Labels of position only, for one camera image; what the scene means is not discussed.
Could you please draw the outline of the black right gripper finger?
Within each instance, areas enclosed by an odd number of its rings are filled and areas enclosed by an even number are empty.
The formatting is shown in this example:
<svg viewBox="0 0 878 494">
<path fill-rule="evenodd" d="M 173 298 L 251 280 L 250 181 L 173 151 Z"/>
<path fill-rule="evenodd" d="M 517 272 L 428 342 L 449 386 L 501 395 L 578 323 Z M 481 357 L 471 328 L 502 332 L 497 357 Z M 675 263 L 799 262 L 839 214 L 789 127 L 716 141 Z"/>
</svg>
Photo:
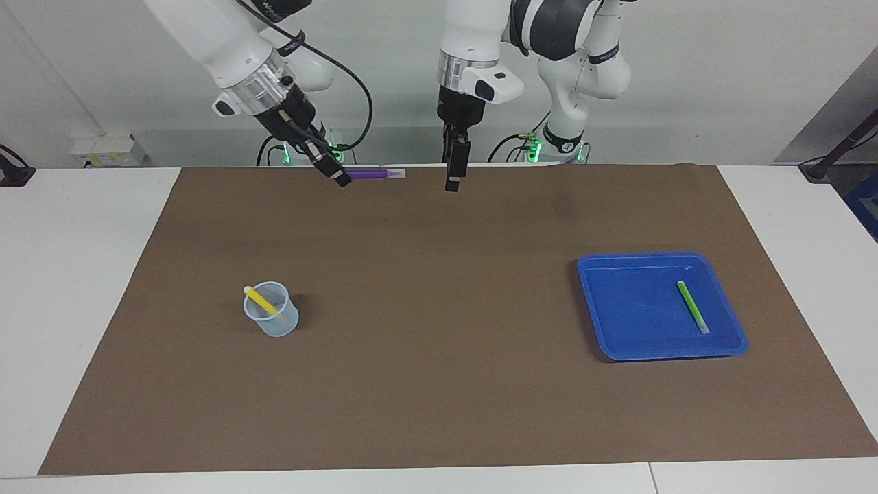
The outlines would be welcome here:
<svg viewBox="0 0 878 494">
<path fill-rule="evenodd" d="M 308 156 L 311 166 L 325 177 L 333 179 L 339 187 L 347 187 L 353 181 L 335 158 L 332 146 L 320 135 L 305 137 L 305 154 Z"/>
</svg>

